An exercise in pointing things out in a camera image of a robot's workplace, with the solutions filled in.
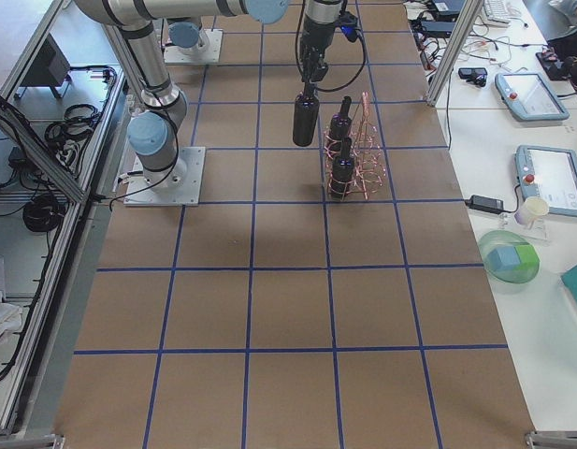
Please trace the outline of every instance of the white cup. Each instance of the white cup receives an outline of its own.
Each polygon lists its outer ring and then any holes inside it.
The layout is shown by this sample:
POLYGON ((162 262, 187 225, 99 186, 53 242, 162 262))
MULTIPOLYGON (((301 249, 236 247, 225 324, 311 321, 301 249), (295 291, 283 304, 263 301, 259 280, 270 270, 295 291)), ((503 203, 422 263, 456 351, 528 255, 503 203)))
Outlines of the white cup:
POLYGON ((520 225, 531 227, 533 222, 548 214, 550 206, 538 196, 530 196, 514 214, 514 219, 520 225))

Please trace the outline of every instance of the blue joint cap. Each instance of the blue joint cap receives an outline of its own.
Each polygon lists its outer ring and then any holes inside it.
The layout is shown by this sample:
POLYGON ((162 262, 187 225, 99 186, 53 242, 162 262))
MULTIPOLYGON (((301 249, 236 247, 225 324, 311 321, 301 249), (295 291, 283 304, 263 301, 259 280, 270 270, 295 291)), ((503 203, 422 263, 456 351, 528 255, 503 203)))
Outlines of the blue joint cap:
POLYGON ((247 11, 256 21, 275 23, 286 13, 290 0, 246 0, 247 11))
POLYGON ((198 43, 199 29, 192 22, 171 22, 169 38, 179 47, 190 49, 198 43))
POLYGON ((141 156, 152 156, 166 145, 169 130, 167 123, 153 112, 135 117, 128 125, 128 140, 141 156))

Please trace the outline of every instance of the screen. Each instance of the screen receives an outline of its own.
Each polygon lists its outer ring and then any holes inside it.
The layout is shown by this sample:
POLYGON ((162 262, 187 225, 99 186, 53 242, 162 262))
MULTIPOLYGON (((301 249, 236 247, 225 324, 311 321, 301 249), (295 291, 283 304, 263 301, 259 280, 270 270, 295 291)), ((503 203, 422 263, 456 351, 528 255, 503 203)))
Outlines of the screen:
POLYGON ((577 210, 577 177, 567 152, 528 150, 538 194, 551 208, 577 210))
POLYGON ((537 75, 508 75, 506 82, 517 93, 527 115, 559 114, 560 108, 537 75))

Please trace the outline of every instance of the white keyboard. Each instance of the white keyboard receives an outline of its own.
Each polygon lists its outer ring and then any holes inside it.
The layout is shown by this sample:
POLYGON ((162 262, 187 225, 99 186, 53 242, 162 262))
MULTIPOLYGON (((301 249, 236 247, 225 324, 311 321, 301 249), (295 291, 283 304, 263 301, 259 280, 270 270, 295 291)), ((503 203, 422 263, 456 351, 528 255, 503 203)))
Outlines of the white keyboard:
POLYGON ((486 25, 509 26, 511 15, 503 0, 483 0, 481 18, 486 25))

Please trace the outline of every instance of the green bowl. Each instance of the green bowl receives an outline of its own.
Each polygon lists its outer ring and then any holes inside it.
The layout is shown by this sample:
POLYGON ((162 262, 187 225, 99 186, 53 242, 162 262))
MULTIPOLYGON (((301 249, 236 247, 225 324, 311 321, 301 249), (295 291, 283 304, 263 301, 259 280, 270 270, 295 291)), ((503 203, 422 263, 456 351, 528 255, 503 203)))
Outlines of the green bowl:
POLYGON ((540 270, 540 259, 531 243, 513 232, 490 231, 478 245, 485 269, 501 281, 529 282, 540 270))

